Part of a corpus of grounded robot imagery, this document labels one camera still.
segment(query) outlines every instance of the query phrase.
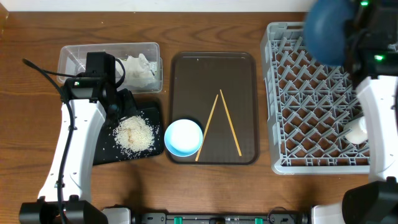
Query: brown tray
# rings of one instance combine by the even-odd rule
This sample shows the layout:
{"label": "brown tray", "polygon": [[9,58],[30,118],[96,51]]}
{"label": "brown tray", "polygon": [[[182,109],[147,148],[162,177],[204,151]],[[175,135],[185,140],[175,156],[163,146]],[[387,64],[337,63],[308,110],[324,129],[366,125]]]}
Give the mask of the brown tray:
{"label": "brown tray", "polygon": [[[222,89],[236,137],[239,157],[220,95]],[[218,94],[198,162],[196,153],[177,157],[178,164],[248,165],[259,156],[256,63],[247,53],[183,52],[172,62],[170,123],[190,119],[204,132]]]}

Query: yellow stick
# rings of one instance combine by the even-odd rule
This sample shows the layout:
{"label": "yellow stick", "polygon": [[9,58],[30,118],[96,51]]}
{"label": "yellow stick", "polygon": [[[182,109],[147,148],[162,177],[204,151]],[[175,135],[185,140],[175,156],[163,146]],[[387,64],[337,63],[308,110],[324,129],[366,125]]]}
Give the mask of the yellow stick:
{"label": "yellow stick", "polygon": [[232,125],[231,117],[229,116],[228,108],[226,107],[224,95],[223,95],[223,92],[222,92],[221,90],[220,90],[220,93],[221,93],[221,97],[222,97],[222,99],[223,99],[223,103],[224,103],[224,108],[225,108],[226,116],[228,117],[229,125],[231,126],[232,135],[234,136],[236,148],[238,149],[239,156],[242,156],[241,148],[239,147],[238,140],[236,139],[234,126]]}
{"label": "yellow stick", "polygon": [[197,158],[195,159],[195,161],[198,161],[198,159],[199,159],[199,155],[200,155],[201,148],[203,147],[203,143],[205,142],[205,138],[206,138],[206,134],[207,134],[207,129],[209,128],[209,124],[210,124],[210,121],[211,121],[211,117],[213,116],[214,108],[216,107],[216,104],[217,104],[217,99],[218,99],[218,94],[217,94],[217,96],[216,96],[216,100],[215,100],[214,103],[213,103],[213,108],[211,109],[210,116],[209,116],[209,120],[207,120],[207,124],[206,124],[206,128],[205,128],[205,134],[203,135],[203,141],[201,142],[201,146],[200,146],[200,148],[199,148],[199,151],[198,151],[198,154],[197,154]]}

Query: white wall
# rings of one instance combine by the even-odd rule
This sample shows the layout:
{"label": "white wall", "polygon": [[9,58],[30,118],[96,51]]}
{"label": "white wall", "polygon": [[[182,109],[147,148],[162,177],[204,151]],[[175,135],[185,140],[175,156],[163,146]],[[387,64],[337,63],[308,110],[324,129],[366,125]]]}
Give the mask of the white wall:
{"label": "white wall", "polygon": [[0,0],[8,11],[304,12],[315,0]]}

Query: dish rack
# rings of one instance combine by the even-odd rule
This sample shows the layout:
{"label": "dish rack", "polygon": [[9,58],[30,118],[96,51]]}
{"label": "dish rack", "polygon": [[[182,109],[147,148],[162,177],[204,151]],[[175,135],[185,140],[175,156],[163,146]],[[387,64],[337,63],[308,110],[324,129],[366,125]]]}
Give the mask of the dish rack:
{"label": "dish rack", "polygon": [[362,116],[349,73],[307,52],[302,22],[274,22],[261,41],[268,135],[276,174],[367,174],[369,145],[344,125]]}

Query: blue bowl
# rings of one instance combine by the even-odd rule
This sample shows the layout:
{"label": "blue bowl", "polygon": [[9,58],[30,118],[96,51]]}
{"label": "blue bowl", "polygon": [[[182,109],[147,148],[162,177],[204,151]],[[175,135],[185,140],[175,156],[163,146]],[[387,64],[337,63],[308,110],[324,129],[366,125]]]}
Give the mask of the blue bowl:
{"label": "blue bowl", "polygon": [[173,155],[187,157],[196,153],[203,142],[203,133],[188,119],[174,121],[164,134],[164,144]]}

